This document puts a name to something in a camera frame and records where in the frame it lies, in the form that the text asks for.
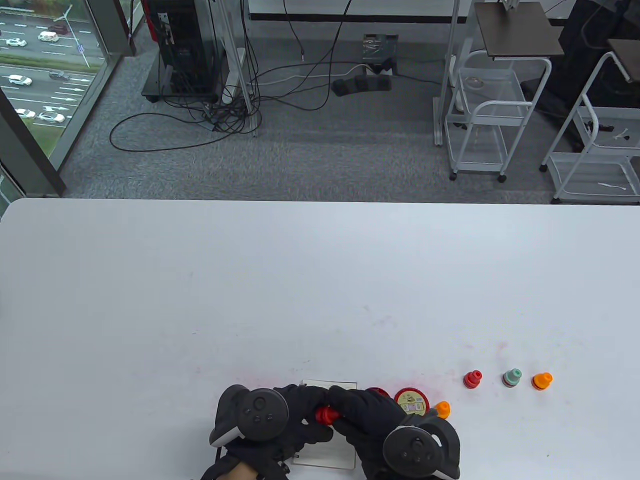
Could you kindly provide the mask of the person's right hand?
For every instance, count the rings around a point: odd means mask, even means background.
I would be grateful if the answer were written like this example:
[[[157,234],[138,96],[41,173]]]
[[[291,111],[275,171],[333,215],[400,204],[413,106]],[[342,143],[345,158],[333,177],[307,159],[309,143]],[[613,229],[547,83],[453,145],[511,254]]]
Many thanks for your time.
[[[333,428],[354,446],[368,480],[459,480],[461,442],[434,409],[408,414],[374,390],[332,386],[329,406],[339,413]]]

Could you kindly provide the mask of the person's left hand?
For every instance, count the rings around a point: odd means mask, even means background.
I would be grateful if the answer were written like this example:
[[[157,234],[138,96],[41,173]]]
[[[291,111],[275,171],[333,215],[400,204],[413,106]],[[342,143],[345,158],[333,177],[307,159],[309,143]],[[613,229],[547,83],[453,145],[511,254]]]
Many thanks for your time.
[[[307,445],[333,438],[333,429],[316,420],[328,395],[319,386],[229,386],[218,400],[209,435],[215,461],[202,479],[285,480],[288,460]]]

